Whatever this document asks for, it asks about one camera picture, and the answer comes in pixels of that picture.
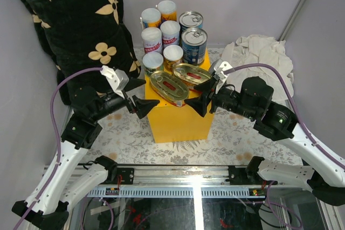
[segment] tin can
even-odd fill
[[[156,6],[159,12],[162,14],[162,23],[165,21],[177,21],[177,8],[176,4],[170,0],[164,0],[159,2]]]
[[[173,65],[182,62],[183,50],[178,45],[170,45],[163,51],[164,67],[167,71],[173,71]]]
[[[141,32],[145,53],[156,51],[162,53],[162,32],[155,27],[149,27]]]
[[[149,52],[142,58],[147,76],[151,76],[156,71],[163,71],[163,56],[158,52]]]
[[[157,71],[150,76],[152,89],[174,106],[182,107],[189,96],[188,87],[177,77],[164,71]]]
[[[181,42],[184,62],[201,65],[205,60],[207,33],[200,28],[189,28],[183,32]]]
[[[143,30],[148,27],[160,27],[162,23],[161,13],[155,8],[145,9],[141,13],[140,21]]]
[[[172,68],[172,74],[180,79],[193,92],[194,86],[211,79],[210,72],[190,64],[181,63]]]
[[[188,11],[180,15],[178,19],[181,26],[181,34],[188,28],[202,28],[204,18],[195,11]]]
[[[163,48],[180,44],[180,25],[175,21],[165,21],[161,25]]]

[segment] yellow box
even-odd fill
[[[209,67],[210,59],[206,50],[205,61],[201,65],[201,68],[208,70]],[[145,99],[160,100],[160,103],[148,114],[151,130],[156,143],[207,139],[213,120],[213,114],[207,113],[206,116],[202,118],[188,105],[183,107],[171,105],[153,91],[150,85],[150,78],[145,75],[145,79]],[[189,99],[198,96],[199,94],[189,91]]]

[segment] leaf pattern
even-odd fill
[[[211,60],[216,60],[222,48],[210,48]],[[135,49],[141,62],[142,49]],[[139,78],[144,78],[144,71]],[[144,88],[130,93],[144,98]],[[100,155],[117,154],[118,163],[134,164],[200,164],[246,165],[253,156],[263,156],[274,162],[300,165],[302,160],[290,149],[266,139],[253,129],[254,122],[218,109],[207,140],[156,144],[147,118],[139,120],[126,109],[99,121],[103,131],[83,162]]]

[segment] crumpled cloth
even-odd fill
[[[235,43],[228,44],[223,51],[222,59],[230,63],[232,67],[252,63],[265,63],[276,68],[282,76],[291,96],[294,91],[293,69],[291,59],[285,54],[285,41],[276,41],[274,37],[262,35],[250,35],[249,37],[240,37]],[[241,69],[229,75],[227,83],[235,86],[236,91],[240,92],[242,82],[249,77],[259,76],[265,82],[273,87],[274,93],[272,100],[287,100],[285,91],[273,71],[264,67],[251,67]]]

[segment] robotic arm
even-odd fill
[[[201,96],[186,100],[200,116],[205,116],[211,102],[210,113],[217,108],[239,114],[255,121],[259,134],[297,153],[309,166],[273,163],[263,157],[253,157],[246,168],[248,179],[276,180],[311,191],[320,200],[334,206],[345,204],[345,162],[324,143],[313,143],[302,128],[297,116],[287,107],[272,102],[273,88],[260,77],[243,81],[240,92],[225,85],[226,72],[233,69],[228,62],[217,60],[210,72],[213,77],[195,87]]]
[[[129,79],[124,71],[115,71],[107,66],[102,67],[101,74],[107,78],[113,93],[100,97],[90,86],[81,87],[75,92],[72,100],[74,114],[61,136],[60,163],[54,177],[49,181],[58,154],[31,195],[26,200],[16,202],[12,208],[14,213],[22,217],[34,204],[25,219],[42,230],[61,230],[69,212],[83,197],[97,185],[115,180],[117,163],[100,156],[84,175],[66,187],[75,167],[102,130],[97,121],[123,107],[141,119],[159,103],[159,100],[141,100],[136,96],[131,100],[127,96],[126,91],[145,84],[145,80]],[[37,200],[43,187],[44,192]]]

